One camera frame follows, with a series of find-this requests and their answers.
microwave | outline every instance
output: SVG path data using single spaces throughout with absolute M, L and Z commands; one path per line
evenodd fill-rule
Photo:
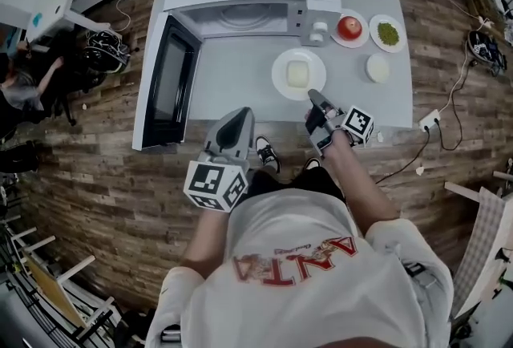
M 164 0 L 147 39 L 132 147 L 184 140 L 201 45 L 212 38 L 294 36 L 322 47 L 341 0 Z

black shorts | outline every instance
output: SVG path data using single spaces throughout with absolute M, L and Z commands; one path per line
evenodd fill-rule
M 286 188 L 299 188 L 300 190 L 322 192 L 345 202 L 342 191 L 323 167 L 304 170 L 288 184 L 279 183 L 267 172 L 256 171 L 252 181 L 249 182 L 248 192 L 242 196 L 240 202 L 254 196 L 259 196 L 260 194 L 275 192 Z

black and white marker cube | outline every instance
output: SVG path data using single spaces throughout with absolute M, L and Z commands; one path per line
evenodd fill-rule
M 342 122 L 342 128 L 362 140 L 364 147 L 369 143 L 374 130 L 374 117 L 362 109 L 351 106 Z
M 198 207 L 231 212 L 247 187 L 241 166 L 191 161 L 184 193 Z

power outlet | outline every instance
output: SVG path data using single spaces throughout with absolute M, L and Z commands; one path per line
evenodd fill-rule
M 438 112 L 438 110 L 433 110 L 426 117 L 422 118 L 418 122 L 418 126 L 423 132 L 425 132 L 426 130 L 424 129 L 424 127 L 432 128 L 435 125 L 435 120 L 437 120 L 438 122 L 440 121 L 440 113 Z

white t-shirt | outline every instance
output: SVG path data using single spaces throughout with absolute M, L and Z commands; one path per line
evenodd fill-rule
M 409 263 L 426 271 L 412 279 Z M 187 348 L 314 348 L 356 337 L 447 347 L 452 298 L 449 270 L 409 221 L 378 222 L 364 239 L 339 199 L 286 189 L 233 210 L 224 264 L 206 281 L 171 269 L 146 347 L 177 323 Z

